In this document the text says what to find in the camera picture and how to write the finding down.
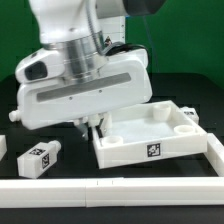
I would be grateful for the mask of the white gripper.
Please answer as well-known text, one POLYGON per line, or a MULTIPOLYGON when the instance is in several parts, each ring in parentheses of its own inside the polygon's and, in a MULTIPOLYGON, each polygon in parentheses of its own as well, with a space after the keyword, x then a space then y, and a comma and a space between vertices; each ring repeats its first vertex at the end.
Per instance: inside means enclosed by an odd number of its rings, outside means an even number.
POLYGON ((17 102, 22 124, 34 130, 73 121, 88 140, 88 118, 101 114, 99 130, 104 137, 112 127, 110 111, 144 103, 152 97, 148 63, 147 52, 137 49, 108 57, 93 80, 78 82, 65 70, 55 78, 19 82, 17 102))

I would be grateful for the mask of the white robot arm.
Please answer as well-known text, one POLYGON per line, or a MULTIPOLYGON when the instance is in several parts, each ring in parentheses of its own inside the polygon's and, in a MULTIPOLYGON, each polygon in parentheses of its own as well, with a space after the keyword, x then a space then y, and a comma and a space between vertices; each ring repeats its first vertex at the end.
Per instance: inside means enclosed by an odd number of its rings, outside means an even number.
POLYGON ((42 48, 15 75, 22 124, 38 129, 145 103, 152 97, 147 51, 110 55, 100 20, 156 13, 166 0, 29 0, 42 48))

